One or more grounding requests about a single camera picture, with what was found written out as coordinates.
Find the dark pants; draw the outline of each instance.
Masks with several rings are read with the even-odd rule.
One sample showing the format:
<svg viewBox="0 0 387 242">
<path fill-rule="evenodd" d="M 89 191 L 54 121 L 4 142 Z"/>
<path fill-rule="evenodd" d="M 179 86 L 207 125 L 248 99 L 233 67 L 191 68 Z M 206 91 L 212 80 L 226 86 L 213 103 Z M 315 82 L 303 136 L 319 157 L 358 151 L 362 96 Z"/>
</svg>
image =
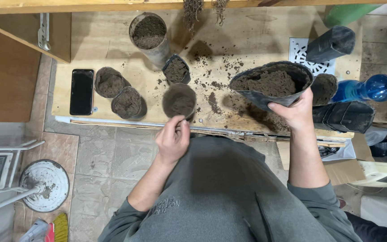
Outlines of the dark pants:
<svg viewBox="0 0 387 242">
<path fill-rule="evenodd" d="M 355 233 L 363 242 L 387 242 L 387 227 L 365 220 L 361 217 L 345 212 L 352 223 Z"/>
</svg>

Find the hand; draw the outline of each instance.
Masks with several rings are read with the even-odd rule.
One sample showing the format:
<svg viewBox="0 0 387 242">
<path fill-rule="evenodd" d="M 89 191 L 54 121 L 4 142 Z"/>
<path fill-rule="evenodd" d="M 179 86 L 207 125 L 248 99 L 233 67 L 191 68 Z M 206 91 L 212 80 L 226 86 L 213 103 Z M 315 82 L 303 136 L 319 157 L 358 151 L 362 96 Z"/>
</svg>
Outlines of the hand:
<svg viewBox="0 0 387 242">
<path fill-rule="evenodd" d="M 280 115 L 289 125 L 292 131 L 300 131 L 306 128 L 314 128 L 313 125 L 313 92 L 306 89 L 296 102 L 289 107 L 270 102 L 268 107 Z"/>
<path fill-rule="evenodd" d="M 155 142 L 159 147 L 157 159 L 164 164 L 174 164 L 182 157 L 189 146 L 191 130 L 183 115 L 174 116 L 156 134 Z"/>
</svg>

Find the soil-filled pot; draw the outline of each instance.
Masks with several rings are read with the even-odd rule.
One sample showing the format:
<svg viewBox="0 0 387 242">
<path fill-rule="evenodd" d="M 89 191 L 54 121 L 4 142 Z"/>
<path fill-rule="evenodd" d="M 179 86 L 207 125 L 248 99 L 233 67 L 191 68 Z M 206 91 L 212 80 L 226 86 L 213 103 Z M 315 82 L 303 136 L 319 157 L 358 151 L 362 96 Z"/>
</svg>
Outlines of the soil-filled pot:
<svg viewBox="0 0 387 242">
<path fill-rule="evenodd" d="M 170 83 L 188 84 L 191 80 L 189 66 L 178 54 L 173 54 L 165 63 L 162 72 Z"/>
<path fill-rule="evenodd" d="M 196 93 L 188 85 L 175 83 L 169 87 L 162 98 L 162 107 L 167 117 L 184 115 L 186 120 L 193 118 L 196 105 Z"/>
<path fill-rule="evenodd" d="M 142 13 L 129 26 L 131 42 L 158 68 L 170 57 L 164 20 L 154 13 Z"/>
<path fill-rule="evenodd" d="M 271 62 L 235 75 L 229 83 L 264 111 L 272 112 L 269 102 L 289 106 L 313 83 L 310 69 L 289 61 Z"/>
<path fill-rule="evenodd" d="M 111 101 L 111 111 L 123 119 L 142 118 L 147 113 L 147 105 L 135 88 L 127 86 Z"/>
<path fill-rule="evenodd" d="M 95 91 L 102 97 L 114 98 L 126 86 L 131 84 L 111 67 L 103 67 L 96 72 Z"/>
<path fill-rule="evenodd" d="M 307 46 L 306 61 L 323 63 L 350 55 L 355 48 L 355 32 L 344 26 L 334 26 Z"/>
<path fill-rule="evenodd" d="M 336 102 L 313 107 L 315 128 L 364 134 L 373 123 L 375 110 L 364 102 Z"/>
<path fill-rule="evenodd" d="M 319 74 L 311 85 L 313 106 L 327 105 L 338 89 L 337 78 L 331 74 Z"/>
</svg>

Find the hanging roots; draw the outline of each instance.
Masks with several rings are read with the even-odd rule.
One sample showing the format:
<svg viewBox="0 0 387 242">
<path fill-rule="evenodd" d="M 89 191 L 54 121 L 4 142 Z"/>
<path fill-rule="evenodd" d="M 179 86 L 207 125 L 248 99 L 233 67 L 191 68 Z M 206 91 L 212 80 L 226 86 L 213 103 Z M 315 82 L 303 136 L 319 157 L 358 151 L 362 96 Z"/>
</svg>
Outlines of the hanging roots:
<svg viewBox="0 0 387 242">
<path fill-rule="evenodd" d="M 201 12 L 204 0 L 183 0 L 185 9 L 185 23 L 191 34 L 194 33 L 195 21 L 198 21 L 196 15 Z"/>
<path fill-rule="evenodd" d="M 216 0 L 216 2 L 213 2 L 213 7 L 215 8 L 216 14 L 218 16 L 218 19 L 216 20 L 216 23 L 219 22 L 219 25 L 223 25 L 223 20 L 225 17 L 223 16 L 223 12 L 226 9 L 226 5 L 228 4 L 229 0 Z"/>
</svg>

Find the broom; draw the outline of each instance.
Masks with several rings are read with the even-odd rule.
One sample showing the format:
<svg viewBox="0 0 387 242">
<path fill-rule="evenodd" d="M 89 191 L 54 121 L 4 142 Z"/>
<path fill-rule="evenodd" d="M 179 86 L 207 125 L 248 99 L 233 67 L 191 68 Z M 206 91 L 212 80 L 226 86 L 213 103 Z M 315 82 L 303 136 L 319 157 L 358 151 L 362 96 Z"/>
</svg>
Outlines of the broom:
<svg viewBox="0 0 387 242">
<path fill-rule="evenodd" d="M 61 213 L 53 222 L 49 223 L 46 242 L 68 242 L 67 214 Z"/>
</svg>

